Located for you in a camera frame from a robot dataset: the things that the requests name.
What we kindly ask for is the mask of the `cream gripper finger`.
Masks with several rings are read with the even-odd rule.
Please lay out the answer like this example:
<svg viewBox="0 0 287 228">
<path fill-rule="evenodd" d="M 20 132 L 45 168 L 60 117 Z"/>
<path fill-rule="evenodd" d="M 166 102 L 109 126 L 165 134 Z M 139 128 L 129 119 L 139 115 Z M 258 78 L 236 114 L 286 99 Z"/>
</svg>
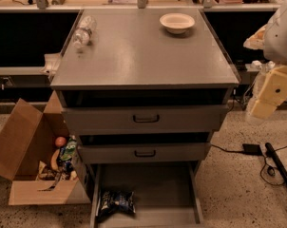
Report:
<svg viewBox="0 0 287 228">
<path fill-rule="evenodd" d="M 264 50 L 264 33 L 266 27 L 263 26 L 258 29 L 253 35 L 245 40 L 243 46 L 245 48 L 253 49 L 253 50 Z"/>
<path fill-rule="evenodd" d="M 249 118 L 267 120 L 287 99 L 287 66 L 276 66 L 257 77 L 249 102 Z"/>
</svg>

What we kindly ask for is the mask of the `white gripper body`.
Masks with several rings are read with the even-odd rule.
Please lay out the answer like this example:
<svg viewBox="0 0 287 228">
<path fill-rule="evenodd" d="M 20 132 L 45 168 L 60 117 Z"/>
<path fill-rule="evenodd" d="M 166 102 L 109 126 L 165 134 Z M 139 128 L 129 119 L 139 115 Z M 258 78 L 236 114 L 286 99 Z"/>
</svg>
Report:
<svg viewBox="0 0 287 228">
<path fill-rule="evenodd" d="M 268 60 L 287 65 L 287 0 L 266 25 L 263 54 Z"/>
</svg>

